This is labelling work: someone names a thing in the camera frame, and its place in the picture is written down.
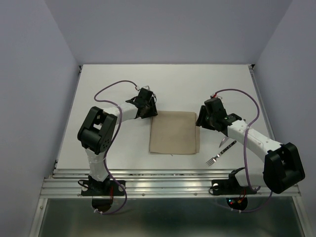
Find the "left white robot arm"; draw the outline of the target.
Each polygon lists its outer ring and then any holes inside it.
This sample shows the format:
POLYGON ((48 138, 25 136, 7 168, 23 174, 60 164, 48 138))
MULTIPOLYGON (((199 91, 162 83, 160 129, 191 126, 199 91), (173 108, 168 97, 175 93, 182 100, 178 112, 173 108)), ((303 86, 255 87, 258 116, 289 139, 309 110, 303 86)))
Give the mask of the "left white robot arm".
POLYGON ((105 156, 121 124, 127 120, 146 119, 158 115, 156 95, 146 87, 140 88, 137 96, 120 105, 112 101, 107 103, 112 104, 112 107, 92 107, 78 132, 78 140, 88 157, 89 179, 94 181, 92 187, 100 195, 106 194, 110 188, 105 156))

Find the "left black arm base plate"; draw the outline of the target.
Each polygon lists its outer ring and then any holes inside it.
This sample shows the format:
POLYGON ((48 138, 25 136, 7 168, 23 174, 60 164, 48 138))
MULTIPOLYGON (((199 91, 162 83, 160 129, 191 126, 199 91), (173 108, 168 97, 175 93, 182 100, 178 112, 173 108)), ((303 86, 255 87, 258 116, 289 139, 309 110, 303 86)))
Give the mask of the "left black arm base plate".
POLYGON ((78 184, 81 187, 81 195, 84 197, 122 197, 123 189, 113 180, 106 179, 103 182, 94 179, 79 179, 78 184))

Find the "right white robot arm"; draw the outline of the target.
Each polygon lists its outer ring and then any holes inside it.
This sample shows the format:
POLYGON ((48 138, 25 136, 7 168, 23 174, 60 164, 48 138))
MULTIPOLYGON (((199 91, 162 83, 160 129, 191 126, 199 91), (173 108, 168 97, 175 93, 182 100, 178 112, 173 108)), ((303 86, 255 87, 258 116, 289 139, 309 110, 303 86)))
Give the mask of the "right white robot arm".
POLYGON ((212 195, 237 195, 242 191, 256 194, 254 187, 266 187, 276 194, 305 179, 305 171, 297 147, 272 140, 249 125, 236 114, 227 114, 221 99, 211 98, 201 106, 196 126, 216 130, 241 143, 244 150, 253 152, 263 163, 262 167, 233 170, 227 179, 213 180, 212 195))

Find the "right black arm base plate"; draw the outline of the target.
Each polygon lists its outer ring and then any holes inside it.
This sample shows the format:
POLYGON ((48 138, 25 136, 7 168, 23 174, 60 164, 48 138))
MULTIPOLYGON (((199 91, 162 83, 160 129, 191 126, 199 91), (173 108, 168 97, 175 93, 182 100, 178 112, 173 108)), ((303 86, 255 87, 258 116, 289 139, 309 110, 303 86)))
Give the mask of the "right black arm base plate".
POLYGON ((221 195, 254 195, 256 191, 252 191, 248 186, 241 186, 237 181, 236 175, 244 171, 243 168, 233 170, 228 175, 228 179, 216 179, 211 181, 211 187, 208 192, 213 196, 221 195))

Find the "beige cloth napkin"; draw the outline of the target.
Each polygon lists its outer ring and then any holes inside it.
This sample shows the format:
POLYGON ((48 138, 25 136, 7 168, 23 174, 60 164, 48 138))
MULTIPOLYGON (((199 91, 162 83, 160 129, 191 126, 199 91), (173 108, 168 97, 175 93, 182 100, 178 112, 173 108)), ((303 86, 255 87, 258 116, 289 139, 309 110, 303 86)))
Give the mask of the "beige cloth napkin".
POLYGON ((200 150, 200 128, 195 112, 159 111, 151 119, 149 152, 194 155, 200 150))

